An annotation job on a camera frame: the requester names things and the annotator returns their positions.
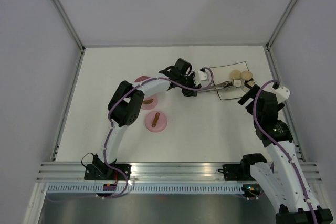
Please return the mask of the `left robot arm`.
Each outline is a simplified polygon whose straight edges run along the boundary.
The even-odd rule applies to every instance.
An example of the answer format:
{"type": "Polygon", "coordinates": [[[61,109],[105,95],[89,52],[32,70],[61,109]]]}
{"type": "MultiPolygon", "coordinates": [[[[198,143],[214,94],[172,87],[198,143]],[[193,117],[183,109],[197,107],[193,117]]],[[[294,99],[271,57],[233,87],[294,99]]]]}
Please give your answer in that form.
{"type": "Polygon", "coordinates": [[[195,97],[209,88],[203,87],[198,73],[189,62],[177,62],[159,71],[157,76],[130,83],[122,81],[108,104],[109,131],[102,149],[92,154],[92,163],[85,167],[84,180],[128,180],[125,168],[116,167],[117,154],[128,127],[133,124],[146,98],[179,87],[185,97],[195,97]]]}

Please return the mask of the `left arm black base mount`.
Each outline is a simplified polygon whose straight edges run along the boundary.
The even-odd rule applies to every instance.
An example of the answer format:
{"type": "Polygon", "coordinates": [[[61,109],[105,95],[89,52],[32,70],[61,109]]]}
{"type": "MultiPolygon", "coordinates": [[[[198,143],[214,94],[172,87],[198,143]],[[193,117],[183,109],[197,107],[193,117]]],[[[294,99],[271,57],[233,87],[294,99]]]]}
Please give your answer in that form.
{"type": "MultiPolygon", "coordinates": [[[[131,175],[131,165],[130,164],[115,164],[116,169],[124,172],[127,179],[131,175]]],[[[125,181],[125,177],[115,169],[105,167],[105,170],[98,170],[93,164],[88,164],[86,166],[86,171],[84,175],[84,180],[92,181],[108,181],[108,180],[117,180],[125,181]]]]}

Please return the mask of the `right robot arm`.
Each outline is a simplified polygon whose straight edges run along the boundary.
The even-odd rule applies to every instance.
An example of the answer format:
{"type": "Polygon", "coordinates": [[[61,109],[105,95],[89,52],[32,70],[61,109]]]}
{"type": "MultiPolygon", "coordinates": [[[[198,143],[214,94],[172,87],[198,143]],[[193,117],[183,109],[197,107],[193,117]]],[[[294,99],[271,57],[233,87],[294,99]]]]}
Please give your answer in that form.
{"type": "Polygon", "coordinates": [[[277,80],[270,83],[273,92],[255,84],[238,103],[253,116],[256,135],[276,170],[261,153],[255,153],[242,157],[239,172],[261,186],[275,209],[276,223],[332,223],[331,210],[321,206],[304,177],[288,125],[278,118],[290,91],[277,80]]]}

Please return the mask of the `metal tongs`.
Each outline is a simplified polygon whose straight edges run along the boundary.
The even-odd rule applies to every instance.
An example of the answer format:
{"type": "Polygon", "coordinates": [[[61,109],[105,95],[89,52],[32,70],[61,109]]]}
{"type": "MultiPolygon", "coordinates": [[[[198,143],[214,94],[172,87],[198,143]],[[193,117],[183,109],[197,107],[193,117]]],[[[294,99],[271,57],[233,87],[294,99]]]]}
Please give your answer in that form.
{"type": "Polygon", "coordinates": [[[202,92],[218,92],[218,91],[229,91],[235,89],[236,87],[233,85],[233,81],[224,81],[219,84],[215,84],[206,88],[205,90],[200,90],[202,92]]]}

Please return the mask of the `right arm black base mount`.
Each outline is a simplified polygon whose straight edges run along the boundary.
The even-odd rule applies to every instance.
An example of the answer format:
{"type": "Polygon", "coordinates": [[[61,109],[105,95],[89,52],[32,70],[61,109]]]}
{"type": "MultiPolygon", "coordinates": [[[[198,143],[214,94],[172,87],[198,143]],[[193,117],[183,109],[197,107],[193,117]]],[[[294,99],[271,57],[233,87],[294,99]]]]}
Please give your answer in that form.
{"type": "Polygon", "coordinates": [[[240,164],[224,164],[217,172],[224,176],[226,182],[242,182],[246,180],[240,164]]]}

